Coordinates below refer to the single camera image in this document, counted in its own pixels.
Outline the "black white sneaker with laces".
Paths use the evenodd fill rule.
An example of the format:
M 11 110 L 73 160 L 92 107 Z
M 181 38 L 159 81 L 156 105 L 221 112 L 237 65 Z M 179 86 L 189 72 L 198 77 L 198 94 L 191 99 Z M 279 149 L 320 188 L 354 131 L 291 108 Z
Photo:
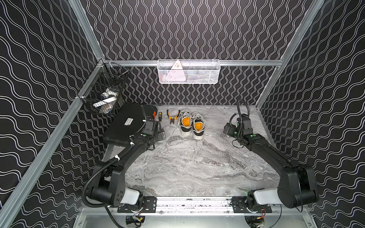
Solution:
M 180 132 L 183 136 L 189 136 L 192 131 L 192 115 L 189 111 L 180 114 Z

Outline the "orange insole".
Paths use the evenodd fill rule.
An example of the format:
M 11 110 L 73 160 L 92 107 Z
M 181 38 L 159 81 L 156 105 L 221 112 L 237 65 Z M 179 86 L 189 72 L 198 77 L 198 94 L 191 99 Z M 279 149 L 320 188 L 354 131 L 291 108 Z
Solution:
M 182 118 L 182 125 L 184 127 L 190 127 L 191 126 L 191 117 L 185 116 Z
M 201 131 L 204 128 L 204 123 L 203 122 L 195 122 L 194 123 L 194 129 L 195 131 Z

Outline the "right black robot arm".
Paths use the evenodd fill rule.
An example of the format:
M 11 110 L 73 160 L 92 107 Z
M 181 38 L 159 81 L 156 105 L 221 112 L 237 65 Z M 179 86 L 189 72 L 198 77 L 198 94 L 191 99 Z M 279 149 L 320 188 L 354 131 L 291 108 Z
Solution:
M 253 192 L 258 204 L 282 204 L 295 208 L 319 200 L 314 169 L 299 165 L 273 147 L 265 137 L 254 134 L 252 129 L 240 130 L 227 123 L 223 133 L 239 139 L 242 145 L 265 160 L 280 176 L 277 188 Z

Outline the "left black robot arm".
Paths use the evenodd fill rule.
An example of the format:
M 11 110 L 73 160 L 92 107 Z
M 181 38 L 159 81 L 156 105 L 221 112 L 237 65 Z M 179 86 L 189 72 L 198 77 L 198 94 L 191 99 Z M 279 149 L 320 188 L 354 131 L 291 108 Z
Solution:
M 92 177 L 82 190 L 83 203 L 91 208 L 118 207 L 120 204 L 141 208 L 138 202 L 141 193 L 126 187 L 125 173 L 141 154 L 165 139 L 164 129 L 157 130 L 152 135 L 130 136 L 127 146 L 119 154 L 95 166 Z

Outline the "yellow black pliers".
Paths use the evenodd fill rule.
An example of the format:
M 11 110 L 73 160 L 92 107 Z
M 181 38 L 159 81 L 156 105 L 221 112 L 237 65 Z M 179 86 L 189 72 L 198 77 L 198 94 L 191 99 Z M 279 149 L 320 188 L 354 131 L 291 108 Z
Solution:
M 178 119 L 180 112 L 181 112 L 181 110 L 178 110 L 178 113 L 176 115 L 172 115 L 172 114 L 170 114 L 169 110 L 167 109 L 166 113 L 167 113 L 168 119 L 170 121 L 170 124 L 175 124 L 175 120 Z

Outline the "black yellow screwdriver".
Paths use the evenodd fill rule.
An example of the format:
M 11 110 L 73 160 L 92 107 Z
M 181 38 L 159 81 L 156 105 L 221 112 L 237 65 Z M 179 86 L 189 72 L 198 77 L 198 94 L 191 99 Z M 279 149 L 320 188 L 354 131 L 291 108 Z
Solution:
M 160 123 L 162 122 L 162 116 L 163 116 L 162 112 L 159 112 L 158 113 L 158 120 L 159 120 Z

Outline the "black plastic tool case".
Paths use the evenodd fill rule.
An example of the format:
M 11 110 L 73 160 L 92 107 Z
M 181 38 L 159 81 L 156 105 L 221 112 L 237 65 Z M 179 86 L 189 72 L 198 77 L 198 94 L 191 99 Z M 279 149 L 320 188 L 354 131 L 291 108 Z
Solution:
M 154 119 L 157 107 L 151 104 L 125 103 L 103 135 L 103 142 L 115 146 L 127 146 L 130 136 L 141 134 L 147 119 Z

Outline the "white items in black basket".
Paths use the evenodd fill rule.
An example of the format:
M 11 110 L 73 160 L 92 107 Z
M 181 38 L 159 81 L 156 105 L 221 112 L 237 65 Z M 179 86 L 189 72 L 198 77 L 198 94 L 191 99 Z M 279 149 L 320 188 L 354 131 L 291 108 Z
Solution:
M 113 110 L 118 96 L 119 93 L 115 89 L 107 88 L 101 94 L 101 100 L 94 103 L 93 107 L 96 108 L 98 114 L 108 114 Z

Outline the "pink triangular item in basket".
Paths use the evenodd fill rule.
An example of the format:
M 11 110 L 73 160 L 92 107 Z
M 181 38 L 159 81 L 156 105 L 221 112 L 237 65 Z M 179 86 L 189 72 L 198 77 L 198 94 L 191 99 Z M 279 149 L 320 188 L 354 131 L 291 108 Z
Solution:
M 167 81 L 169 82 L 184 82 L 186 80 L 186 75 L 183 70 L 180 60 L 176 60 L 172 68 L 168 71 Z

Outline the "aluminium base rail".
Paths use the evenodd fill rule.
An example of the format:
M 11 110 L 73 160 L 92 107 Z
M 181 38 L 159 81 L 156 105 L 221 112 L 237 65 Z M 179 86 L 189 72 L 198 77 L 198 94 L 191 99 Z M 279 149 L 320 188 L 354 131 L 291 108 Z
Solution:
M 141 215 L 173 216 L 173 215 L 248 215 L 261 216 L 261 213 L 235 213 L 231 205 L 233 197 L 156 197 L 156 211 L 154 213 L 141 212 Z M 302 211 L 289 209 L 284 206 L 270 205 L 272 212 L 265 216 L 275 215 L 307 215 L 309 210 L 304 207 Z

